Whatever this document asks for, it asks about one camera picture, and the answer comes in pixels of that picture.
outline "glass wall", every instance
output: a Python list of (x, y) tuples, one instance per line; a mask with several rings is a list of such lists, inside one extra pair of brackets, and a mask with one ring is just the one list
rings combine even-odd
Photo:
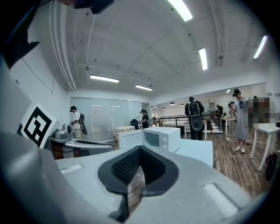
[(130, 126), (128, 115), (128, 101), (125, 100), (112, 100), (112, 118), (113, 118), (113, 132), (116, 136), (116, 128), (122, 126)]
[[(71, 98), (71, 106), (75, 105), (85, 115), (85, 125), (88, 135), (84, 140), (94, 142), (112, 141), (117, 138), (116, 128), (130, 126), (130, 121), (142, 120), (142, 104), (137, 101)], [(145, 103), (145, 110), (150, 110)]]
[(112, 101), (110, 99), (92, 99), (91, 117), (94, 141), (113, 140)]

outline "microwave window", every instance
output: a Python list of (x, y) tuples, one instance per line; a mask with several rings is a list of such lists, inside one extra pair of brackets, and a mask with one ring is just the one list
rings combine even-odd
[(145, 141), (151, 145), (159, 147), (159, 135), (149, 132), (144, 132)]

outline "ceiling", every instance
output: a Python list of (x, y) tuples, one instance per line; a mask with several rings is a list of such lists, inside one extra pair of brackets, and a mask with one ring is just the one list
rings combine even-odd
[[(77, 89), (152, 96), (135, 85), (157, 90), (193, 64), (202, 69), (200, 48), (210, 58), (209, 70), (252, 60), (265, 31), (248, 10), (232, 0), (184, 2), (193, 16), (187, 22), (167, 0), (115, 0), (96, 16), (67, 7), (66, 56)], [(95, 73), (120, 82), (91, 80)]]

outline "white microwave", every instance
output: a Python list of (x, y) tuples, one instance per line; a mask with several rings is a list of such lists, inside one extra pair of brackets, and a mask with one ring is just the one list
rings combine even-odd
[(149, 149), (175, 152), (180, 147), (179, 128), (151, 127), (118, 133), (119, 149), (144, 145)]

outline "backpack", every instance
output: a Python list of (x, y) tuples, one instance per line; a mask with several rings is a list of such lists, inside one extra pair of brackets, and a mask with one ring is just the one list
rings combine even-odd
[(82, 128), (83, 133), (84, 133), (85, 135), (87, 135), (88, 132), (87, 132), (86, 126), (84, 125), (84, 115), (81, 114), (81, 113), (80, 113), (80, 118), (79, 118), (79, 124), (80, 124), (80, 126), (81, 126), (81, 128)]

